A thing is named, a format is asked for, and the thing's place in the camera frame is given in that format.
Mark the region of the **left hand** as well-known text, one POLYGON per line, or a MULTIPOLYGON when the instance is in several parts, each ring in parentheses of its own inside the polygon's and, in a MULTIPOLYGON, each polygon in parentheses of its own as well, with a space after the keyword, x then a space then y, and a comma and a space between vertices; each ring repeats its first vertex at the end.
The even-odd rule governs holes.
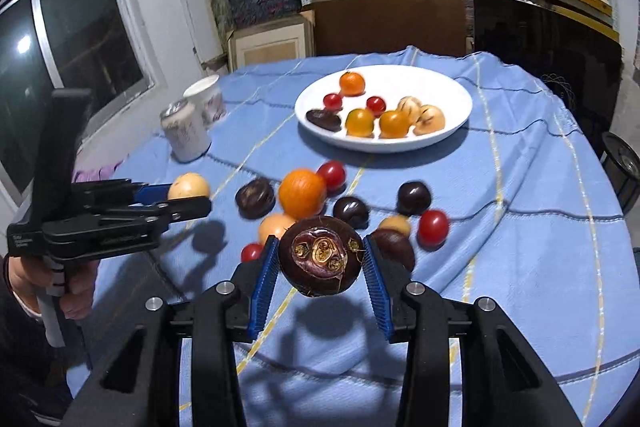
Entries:
MULTIPOLYGON (((60 298, 66 319, 83 320, 91 312, 99 261, 77 265, 68 276, 68 289, 60 298)), ((37 291, 53 284, 53 272, 40 259, 9 257, 8 277, 13 294, 30 312, 39 314, 37 291)))

